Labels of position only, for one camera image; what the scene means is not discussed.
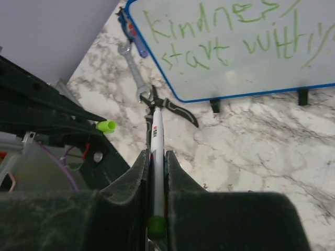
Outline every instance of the white wall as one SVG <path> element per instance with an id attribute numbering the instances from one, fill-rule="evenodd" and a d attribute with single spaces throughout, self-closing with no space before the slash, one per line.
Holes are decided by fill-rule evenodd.
<path id="1" fill-rule="evenodd" d="M 119 0 L 0 0 L 1 56 L 48 83 L 69 79 Z"/>

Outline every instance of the green pen cap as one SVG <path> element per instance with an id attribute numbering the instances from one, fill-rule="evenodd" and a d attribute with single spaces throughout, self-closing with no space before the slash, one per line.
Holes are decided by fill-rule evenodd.
<path id="1" fill-rule="evenodd" d="M 166 220 L 161 216 L 152 216 L 148 219 L 148 238 L 158 241 L 165 238 Z"/>
<path id="2" fill-rule="evenodd" d="M 112 133 L 116 129 L 116 123 L 112 120 L 102 121 L 98 122 L 95 128 L 103 133 Z"/>

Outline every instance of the whiteboard clip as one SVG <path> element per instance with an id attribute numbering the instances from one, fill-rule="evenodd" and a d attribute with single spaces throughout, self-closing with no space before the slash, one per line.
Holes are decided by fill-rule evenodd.
<path id="1" fill-rule="evenodd" d="M 308 105 L 308 88 L 299 88 L 298 89 L 298 105 L 306 106 Z"/>
<path id="2" fill-rule="evenodd" d="M 211 99 L 210 101 L 211 109 L 213 113 L 220 113 L 220 100 L 217 98 Z"/>

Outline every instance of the silver wrench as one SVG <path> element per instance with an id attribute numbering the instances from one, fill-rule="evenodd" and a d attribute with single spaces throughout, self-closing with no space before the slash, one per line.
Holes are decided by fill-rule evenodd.
<path id="1" fill-rule="evenodd" d="M 151 92 L 150 87 L 144 83 L 141 73 L 139 72 L 136 63 L 134 61 L 134 58 L 131 55 L 131 43 L 129 42 L 129 40 L 127 40 L 126 45 L 119 43 L 117 51 L 120 55 L 125 57 L 128 66 L 130 68 L 130 71 L 132 73 L 132 77 L 135 80 L 135 83 L 137 85 L 137 91 L 136 91 L 137 101 L 141 102 L 142 93 L 147 93 L 147 95 L 150 97 Z"/>

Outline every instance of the pen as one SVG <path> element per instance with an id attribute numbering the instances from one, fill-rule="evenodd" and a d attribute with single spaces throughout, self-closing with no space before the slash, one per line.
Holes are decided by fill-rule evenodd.
<path id="1" fill-rule="evenodd" d="M 150 191 L 148 238 L 158 240 L 165 237 L 164 217 L 164 128 L 160 108 L 153 113 L 150 155 Z"/>

